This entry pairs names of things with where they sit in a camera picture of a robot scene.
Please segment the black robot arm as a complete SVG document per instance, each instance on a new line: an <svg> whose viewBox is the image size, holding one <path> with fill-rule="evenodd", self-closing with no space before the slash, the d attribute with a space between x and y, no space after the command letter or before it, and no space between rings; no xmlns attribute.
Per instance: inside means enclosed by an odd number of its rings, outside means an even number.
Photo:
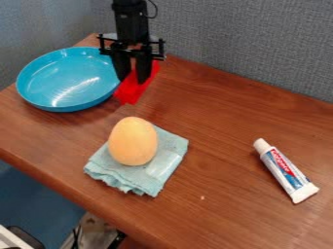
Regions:
<svg viewBox="0 0 333 249"><path fill-rule="evenodd" d="M114 63L117 74L123 81L131 72L131 59L137 60L137 81L143 84L153 74L154 60L165 60L166 41L150 34L149 20L159 9L153 0L114 0L117 32L100 33L99 52Z"/></svg>

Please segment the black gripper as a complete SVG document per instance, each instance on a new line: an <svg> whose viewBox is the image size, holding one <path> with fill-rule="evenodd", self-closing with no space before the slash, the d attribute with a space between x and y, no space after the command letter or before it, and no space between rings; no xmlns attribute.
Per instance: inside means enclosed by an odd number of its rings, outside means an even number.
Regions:
<svg viewBox="0 0 333 249"><path fill-rule="evenodd" d="M117 32L99 34L100 54L111 55L119 80L123 81L131 71L130 57L137 56L138 83L143 84L151 76L153 59L165 60L162 38L150 35L150 16L146 1L114 1Z"/></svg>

